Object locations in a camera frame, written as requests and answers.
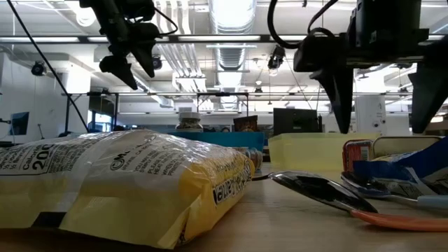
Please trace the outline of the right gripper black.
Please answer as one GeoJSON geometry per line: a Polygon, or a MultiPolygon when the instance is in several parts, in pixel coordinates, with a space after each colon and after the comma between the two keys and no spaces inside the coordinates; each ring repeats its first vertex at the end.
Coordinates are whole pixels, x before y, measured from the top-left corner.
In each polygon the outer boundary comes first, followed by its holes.
{"type": "MultiPolygon", "coordinates": [[[[393,62],[414,54],[428,39],[420,27],[421,0],[357,0],[346,33],[346,58],[361,65],[393,62]]],[[[349,132],[354,69],[320,69],[310,78],[324,88],[339,130],[349,132]]],[[[448,98],[448,38],[427,45],[423,60],[409,75],[413,85],[411,126],[422,134],[448,98]]]]}

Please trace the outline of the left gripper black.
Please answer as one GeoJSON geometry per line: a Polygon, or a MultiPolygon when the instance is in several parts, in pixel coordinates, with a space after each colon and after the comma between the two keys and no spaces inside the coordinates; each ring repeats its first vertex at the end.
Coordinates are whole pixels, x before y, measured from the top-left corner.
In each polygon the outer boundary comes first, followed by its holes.
{"type": "Polygon", "coordinates": [[[79,0],[81,8],[91,8],[100,25],[99,33],[109,42],[112,53],[101,59],[99,68],[113,74],[132,90],[137,83],[127,56],[132,53],[150,78],[155,76],[152,50],[162,36],[150,23],[155,15],[152,0],[79,0]]]}

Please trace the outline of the white-lidded herb spice jar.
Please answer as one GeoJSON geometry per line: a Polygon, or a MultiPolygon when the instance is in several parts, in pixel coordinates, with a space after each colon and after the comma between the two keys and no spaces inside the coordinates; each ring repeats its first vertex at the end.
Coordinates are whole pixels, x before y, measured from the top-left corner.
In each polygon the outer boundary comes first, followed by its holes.
{"type": "Polygon", "coordinates": [[[177,132],[202,132],[203,126],[200,124],[200,114],[198,112],[180,112],[178,115],[177,132]]]}

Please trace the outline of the blue-handled silver spoon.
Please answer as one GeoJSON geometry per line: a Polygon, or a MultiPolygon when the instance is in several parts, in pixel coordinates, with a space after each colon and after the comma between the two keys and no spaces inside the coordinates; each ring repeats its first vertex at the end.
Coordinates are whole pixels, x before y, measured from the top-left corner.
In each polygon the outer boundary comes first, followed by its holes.
{"type": "Polygon", "coordinates": [[[394,194],[377,182],[369,182],[365,179],[357,178],[348,171],[341,173],[341,180],[350,190],[364,198],[396,201],[421,208],[448,210],[448,195],[423,195],[412,199],[394,194]]]}

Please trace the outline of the brown sauce sachet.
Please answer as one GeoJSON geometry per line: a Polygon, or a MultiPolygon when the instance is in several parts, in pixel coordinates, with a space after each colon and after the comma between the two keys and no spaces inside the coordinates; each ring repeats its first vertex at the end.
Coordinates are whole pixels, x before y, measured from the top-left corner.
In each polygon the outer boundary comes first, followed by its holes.
{"type": "Polygon", "coordinates": [[[236,132],[258,131],[258,117],[256,115],[235,118],[233,122],[234,122],[234,130],[236,132]]]}

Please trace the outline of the small glass jar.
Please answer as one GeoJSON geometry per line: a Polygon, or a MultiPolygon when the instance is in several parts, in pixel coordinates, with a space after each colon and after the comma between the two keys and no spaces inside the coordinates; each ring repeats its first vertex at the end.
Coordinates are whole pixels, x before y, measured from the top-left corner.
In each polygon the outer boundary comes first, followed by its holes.
{"type": "Polygon", "coordinates": [[[245,156],[252,161],[255,170],[257,172],[260,171],[260,168],[263,163],[263,154],[256,148],[248,148],[248,147],[243,147],[242,153],[245,154],[245,156]]]}

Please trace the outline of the blue yellow ramen packet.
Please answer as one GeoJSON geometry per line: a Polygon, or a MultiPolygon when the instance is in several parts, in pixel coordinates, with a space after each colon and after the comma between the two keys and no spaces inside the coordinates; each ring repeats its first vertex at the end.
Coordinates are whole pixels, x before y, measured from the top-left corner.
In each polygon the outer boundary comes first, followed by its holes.
{"type": "Polygon", "coordinates": [[[412,199],[448,195],[448,136],[423,150],[356,161],[353,175],[412,199]]]}

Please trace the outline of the black computer monitor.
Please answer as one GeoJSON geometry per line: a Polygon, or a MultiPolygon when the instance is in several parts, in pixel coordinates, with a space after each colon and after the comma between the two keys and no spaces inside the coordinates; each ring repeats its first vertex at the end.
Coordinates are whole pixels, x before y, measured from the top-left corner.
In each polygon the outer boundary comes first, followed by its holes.
{"type": "Polygon", "coordinates": [[[316,110],[274,108],[274,136],[286,133],[322,133],[321,116],[316,110]]]}

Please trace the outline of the yellow plastic bin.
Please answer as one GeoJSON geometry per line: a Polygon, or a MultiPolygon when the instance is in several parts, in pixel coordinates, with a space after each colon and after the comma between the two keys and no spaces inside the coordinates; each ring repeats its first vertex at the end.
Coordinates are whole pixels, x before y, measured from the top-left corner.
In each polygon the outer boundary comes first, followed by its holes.
{"type": "Polygon", "coordinates": [[[286,133],[268,140],[272,168],[277,171],[340,172],[349,140],[374,140],[378,133],[286,133]]]}

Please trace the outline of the teal plastic bin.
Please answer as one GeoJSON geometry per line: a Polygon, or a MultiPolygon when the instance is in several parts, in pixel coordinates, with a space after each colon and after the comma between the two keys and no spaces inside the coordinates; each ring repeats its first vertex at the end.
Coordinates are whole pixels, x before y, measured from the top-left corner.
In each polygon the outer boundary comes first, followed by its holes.
{"type": "Polygon", "coordinates": [[[261,153],[265,145],[265,135],[262,132],[170,132],[169,134],[224,147],[256,148],[261,153]]]}

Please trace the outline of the yellow ramen noodle packet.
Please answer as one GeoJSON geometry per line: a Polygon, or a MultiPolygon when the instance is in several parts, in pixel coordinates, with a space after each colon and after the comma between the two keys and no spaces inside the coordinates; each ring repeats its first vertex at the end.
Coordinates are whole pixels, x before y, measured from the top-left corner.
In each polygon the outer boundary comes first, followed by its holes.
{"type": "Polygon", "coordinates": [[[210,231],[254,171],[233,148],[150,130],[0,148],[0,229],[56,228],[172,249],[210,231]]]}

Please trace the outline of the black overhead crossbar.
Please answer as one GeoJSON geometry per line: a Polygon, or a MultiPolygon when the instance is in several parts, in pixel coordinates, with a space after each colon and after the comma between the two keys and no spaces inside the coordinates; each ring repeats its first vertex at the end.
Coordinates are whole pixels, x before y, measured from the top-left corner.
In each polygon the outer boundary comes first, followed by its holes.
{"type": "MultiPolygon", "coordinates": [[[[94,43],[106,44],[105,36],[34,36],[37,43],[44,44],[69,44],[69,43],[94,43]]],[[[156,38],[157,43],[273,43],[274,39],[267,34],[261,35],[171,35],[156,38]]],[[[0,36],[0,43],[31,43],[27,36],[0,36]]]]}

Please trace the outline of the small blue-screen monitor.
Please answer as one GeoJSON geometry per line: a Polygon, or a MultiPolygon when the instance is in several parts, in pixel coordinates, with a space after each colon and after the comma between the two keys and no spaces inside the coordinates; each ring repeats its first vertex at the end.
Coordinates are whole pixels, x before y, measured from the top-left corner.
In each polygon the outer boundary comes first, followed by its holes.
{"type": "Polygon", "coordinates": [[[10,121],[10,135],[20,136],[27,134],[29,112],[14,113],[11,115],[10,121]]]}

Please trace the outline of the silver ventilation duct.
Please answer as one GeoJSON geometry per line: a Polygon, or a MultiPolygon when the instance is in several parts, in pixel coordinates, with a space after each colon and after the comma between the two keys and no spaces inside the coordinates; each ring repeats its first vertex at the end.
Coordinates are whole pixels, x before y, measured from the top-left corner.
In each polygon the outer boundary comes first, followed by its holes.
{"type": "MultiPolygon", "coordinates": [[[[247,35],[253,31],[257,0],[208,0],[211,33],[247,35]]],[[[221,92],[236,92],[242,81],[247,49],[244,44],[224,44],[214,50],[221,92]]]]}

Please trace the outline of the black background table frame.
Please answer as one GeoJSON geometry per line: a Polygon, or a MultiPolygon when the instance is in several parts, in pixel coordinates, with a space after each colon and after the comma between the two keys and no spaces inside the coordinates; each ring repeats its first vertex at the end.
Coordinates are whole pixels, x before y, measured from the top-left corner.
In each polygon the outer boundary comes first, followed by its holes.
{"type": "Polygon", "coordinates": [[[169,98],[189,98],[195,101],[196,111],[200,112],[200,100],[201,97],[205,97],[204,100],[210,97],[245,97],[246,103],[249,102],[249,93],[248,92],[86,92],[86,93],[68,93],[62,94],[62,96],[67,97],[68,103],[71,102],[74,106],[76,100],[80,97],[114,97],[115,101],[113,103],[113,125],[116,125],[116,120],[119,114],[123,115],[157,115],[157,114],[179,114],[179,109],[175,108],[175,103],[171,104],[169,98]],[[150,111],[146,109],[145,111],[121,111],[120,103],[121,98],[129,98],[129,97],[146,97],[151,98],[159,104],[161,109],[171,109],[171,111],[150,111]]]}

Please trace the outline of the coral-handled silver spoon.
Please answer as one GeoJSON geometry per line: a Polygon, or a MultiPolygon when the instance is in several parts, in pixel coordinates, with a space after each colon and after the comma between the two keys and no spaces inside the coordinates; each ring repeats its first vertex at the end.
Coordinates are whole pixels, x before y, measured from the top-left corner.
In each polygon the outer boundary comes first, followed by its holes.
{"type": "Polygon", "coordinates": [[[366,223],[383,228],[419,232],[448,232],[448,218],[417,218],[366,211],[351,211],[351,215],[366,223]]]}

